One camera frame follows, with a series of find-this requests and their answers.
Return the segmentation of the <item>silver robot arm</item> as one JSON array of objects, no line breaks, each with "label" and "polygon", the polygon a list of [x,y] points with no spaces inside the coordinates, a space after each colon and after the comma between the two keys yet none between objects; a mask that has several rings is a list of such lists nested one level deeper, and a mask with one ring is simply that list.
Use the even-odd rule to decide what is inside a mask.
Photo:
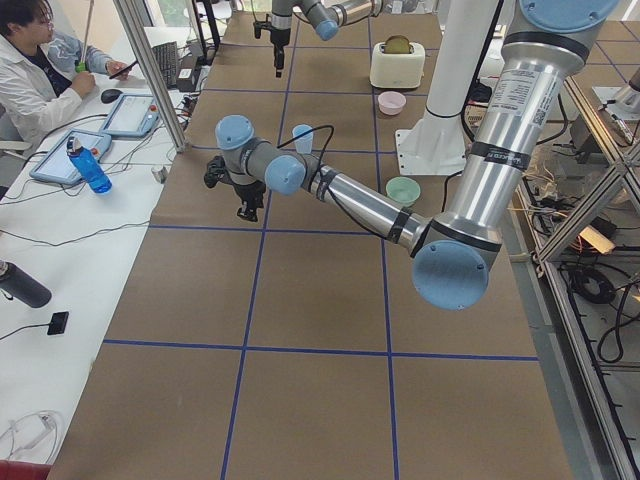
[{"label": "silver robot arm", "polygon": [[299,8],[303,17],[311,24],[317,36],[327,41],[333,38],[341,27],[368,17],[378,16],[383,2],[378,0],[339,1],[325,6],[321,1],[273,1],[271,14],[262,24],[255,24],[255,35],[267,30],[273,46],[275,75],[280,78],[285,63],[285,47],[290,42],[294,9]]},{"label": "silver robot arm", "polygon": [[485,293],[501,249],[498,223],[528,169],[565,79],[582,70],[615,9],[612,1],[518,1],[501,47],[502,70],[479,128],[464,113],[487,43],[499,18],[497,1],[451,5],[423,117],[397,132],[403,179],[433,173],[459,178],[454,195],[431,218],[408,200],[378,193],[325,164],[309,148],[294,152],[256,135],[251,121],[229,115],[216,125],[219,155],[206,167],[206,186],[230,185],[239,216],[255,221],[267,191],[300,190],[331,203],[364,230],[409,252],[416,291],[434,306],[461,310]]}]

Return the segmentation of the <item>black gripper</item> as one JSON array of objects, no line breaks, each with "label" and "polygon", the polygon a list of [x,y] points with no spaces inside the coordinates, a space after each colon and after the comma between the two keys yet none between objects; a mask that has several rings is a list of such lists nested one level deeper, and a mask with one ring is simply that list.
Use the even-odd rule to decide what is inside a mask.
[{"label": "black gripper", "polygon": [[277,28],[276,26],[271,26],[270,41],[273,45],[276,77],[282,76],[285,64],[285,51],[283,47],[286,47],[290,43],[290,37],[291,28]]},{"label": "black gripper", "polygon": [[234,191],[242,202],[236,215],[244,221],[257,222],[258,211],[264,205],[265,184],[260,181],[247,185],[235,184]]}]

